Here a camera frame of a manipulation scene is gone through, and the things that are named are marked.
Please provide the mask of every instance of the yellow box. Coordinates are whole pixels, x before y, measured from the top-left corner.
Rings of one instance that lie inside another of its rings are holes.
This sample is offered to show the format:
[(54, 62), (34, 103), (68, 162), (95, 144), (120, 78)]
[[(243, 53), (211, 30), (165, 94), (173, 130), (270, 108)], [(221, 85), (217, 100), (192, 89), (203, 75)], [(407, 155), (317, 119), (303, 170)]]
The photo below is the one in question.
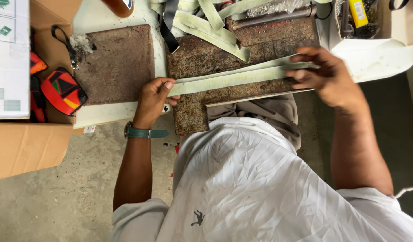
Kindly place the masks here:
[(354, 25), (356, 28), (368, 24), (367, 14), (365, 13), (364, 4), (362, 0), (349, 0), (350, 11), (353, 16)]

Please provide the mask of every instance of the amber bottle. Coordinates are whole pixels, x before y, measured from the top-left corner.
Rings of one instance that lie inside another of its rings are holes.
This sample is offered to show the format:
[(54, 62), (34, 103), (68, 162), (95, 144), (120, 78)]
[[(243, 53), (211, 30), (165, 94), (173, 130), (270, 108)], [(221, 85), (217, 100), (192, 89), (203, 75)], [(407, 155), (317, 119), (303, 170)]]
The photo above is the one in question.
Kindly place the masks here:
[(102, 0), (102, 2), (120, 18), (127, 18), (133, 13), (134, 0)]

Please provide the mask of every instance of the person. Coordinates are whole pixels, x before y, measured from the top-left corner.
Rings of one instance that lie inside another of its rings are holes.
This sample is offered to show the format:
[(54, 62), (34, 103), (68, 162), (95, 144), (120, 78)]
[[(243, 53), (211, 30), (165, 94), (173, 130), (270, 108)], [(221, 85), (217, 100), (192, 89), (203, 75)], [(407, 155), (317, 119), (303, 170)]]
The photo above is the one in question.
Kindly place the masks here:
[[(413, 242), (413, 218), (393, 196), (359, 85), (327, 50), (297, 52), (293, 62), (320, 68), (288, 70), (297, 81), (293, 87), (315, 88), (335, 110), (331, 169), (337, 190), (296, 154), (300, 133), (291, 95), (221, 106), (208, 110), (209, 131), (184, 136), (170, 207), (151, 198), (150, 140), (128, 139), (111, 241)], [(133, 127), (150, 129), (165, 102), (177, 104), (179, 96), (167, 98), (175, 83), (157, 78), (143, 88)]]

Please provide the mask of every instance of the hand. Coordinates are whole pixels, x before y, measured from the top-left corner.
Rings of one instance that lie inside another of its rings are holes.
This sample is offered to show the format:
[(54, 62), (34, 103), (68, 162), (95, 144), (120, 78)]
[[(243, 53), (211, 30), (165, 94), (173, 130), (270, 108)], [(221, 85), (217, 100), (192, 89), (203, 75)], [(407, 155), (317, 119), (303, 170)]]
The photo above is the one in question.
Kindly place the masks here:
[(366, 102), (362, 90), (353, 82), (341, 59), (324, 48), (298, 47), (296, 50), (299, 54), (291, 57), (292, 62), (314, 62), (320, 68), (286, 71), (286, 76), (298, 81), (293, 88), (315, 88), (322, 101), (330, 107), (347, 109)]
[(138, 107), (133, 118), (133, 127), (138, 129), (151, 129), (165, 106), (165, 103), (177, 105), (180, 95), (168, 98), (174, 84), (177, 82), (171, 78), (156, 78), (144, 85), (139, 96)]

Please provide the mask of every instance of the green watch strap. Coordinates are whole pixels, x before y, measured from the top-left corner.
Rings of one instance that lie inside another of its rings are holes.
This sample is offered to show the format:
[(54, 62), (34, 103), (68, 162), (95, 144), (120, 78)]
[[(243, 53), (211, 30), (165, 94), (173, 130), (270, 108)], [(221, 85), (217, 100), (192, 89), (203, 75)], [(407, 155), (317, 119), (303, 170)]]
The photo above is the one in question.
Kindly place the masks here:
[(131, 121), (126, 124), (124, 131), (125, 138), (164, 138), (169, 135), (167, 130), (144, 130), (133, 128)]

